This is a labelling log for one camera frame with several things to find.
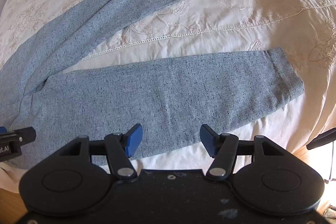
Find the white embroidered bedspread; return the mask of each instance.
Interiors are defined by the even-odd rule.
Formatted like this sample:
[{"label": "white embroidered bedspread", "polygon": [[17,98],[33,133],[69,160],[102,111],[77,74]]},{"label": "white embroidered bedspread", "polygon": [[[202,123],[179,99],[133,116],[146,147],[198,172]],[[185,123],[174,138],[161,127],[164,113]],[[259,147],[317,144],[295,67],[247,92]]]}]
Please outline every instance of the white embroidered bedspread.
[{"label": "white embroidered bedspread", "polygon": [[[8,0],[0,17],[0,65],[46,22],[80,1]],[[182,0],[88,49],[90,54],[66,71],[280,46],[304,81],[305,93],[232,133],[245,140],[263,134],[292,152],[336,126],[335,4],[336,0]],[[206,170],[211,161],[202,144],[195,144],[133,164],[138,170]],[[244,162],[240,157],[237,168]],[[0,187],[17,191],[22,171],[0,166]]]}]

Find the wooden floor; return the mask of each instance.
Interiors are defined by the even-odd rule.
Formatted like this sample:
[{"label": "wooden floor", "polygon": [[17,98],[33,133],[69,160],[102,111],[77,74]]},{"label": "wooden floor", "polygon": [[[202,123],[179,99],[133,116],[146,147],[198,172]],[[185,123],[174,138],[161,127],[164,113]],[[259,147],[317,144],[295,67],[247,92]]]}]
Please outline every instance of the wooden floor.
[{"label": "wooden floor", "polygon": [[[306,164],[310,164],[310,152],[303,147],[294,153],[299,159]],[[318,212],[323,214],[329,207],[329,199],[324,195],[321,199]],[[0,189],[0,223],[12,224],[15,223],[21,216],[26,213],[26,208],[19,194],[14,194],[3,189]]]}]

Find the speckled gray fabric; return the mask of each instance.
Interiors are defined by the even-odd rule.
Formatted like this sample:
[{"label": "speckled gray fabric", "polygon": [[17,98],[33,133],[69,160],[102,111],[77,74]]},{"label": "speckled gray fabric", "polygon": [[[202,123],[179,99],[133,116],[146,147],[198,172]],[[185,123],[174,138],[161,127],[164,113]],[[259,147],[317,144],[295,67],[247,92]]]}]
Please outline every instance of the speckled gray fabric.
[{"label": "speckled gray fabric", "polygon": [[179,0],[84,0],[23,43],[0,71],[0,124],[33,126],[12,160],[30,168],[78,135],[103,139],[141,123],[136,158],[199,141],[199,128],[230,131],[303,92],[280,48],[61,71],[105,38]]}]

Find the bed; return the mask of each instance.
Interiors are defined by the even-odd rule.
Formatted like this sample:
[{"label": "bed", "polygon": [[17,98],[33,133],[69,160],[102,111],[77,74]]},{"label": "bed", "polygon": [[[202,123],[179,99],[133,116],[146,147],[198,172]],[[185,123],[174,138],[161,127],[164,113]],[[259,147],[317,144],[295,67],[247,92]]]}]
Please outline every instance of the bed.
[{"label": "bed", "polygon": [[[80,1],[7,0],[0,17],[0,67],[46,22]],[[294,152],[336,126],[335,4],[336,0],[182,0],[120,30],[64,73],[165,57],[282,47],[304,82],[304,94],[231,133],[243,140],[262,134]],[[239,157],[236,170],[249,160]],[[206,170],[211,162],[201,143],[132,161],[138,171]],[[25,171],[6,163],[0,167],[0,188],[17,192]]]}]

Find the silver screw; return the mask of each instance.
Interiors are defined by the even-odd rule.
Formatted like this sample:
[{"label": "silver screw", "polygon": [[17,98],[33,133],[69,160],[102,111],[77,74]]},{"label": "silver screw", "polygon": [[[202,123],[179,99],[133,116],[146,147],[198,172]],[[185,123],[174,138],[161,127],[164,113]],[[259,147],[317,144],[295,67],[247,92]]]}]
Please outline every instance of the silver screw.
[{"label": "silver screw", "polygon": [[173,180],[173,179],[176,179],[176,176],[174,176],[174,175],[168,175],[167,178],[170,179],[170,180]]},{"label": "silver screw", "polygon": [[215,177],[223,177],[226,174],[226,171],[223,168],[215,167],[210,169],[209,173]]},{"label": "silver screw", "polygon": [[124,168],[120,168],[117,171],[118,175],[123,176],[123,177],[130,177],[131,175],[134,174],[134,171],[131,168],[128,167],[124,167]]}]

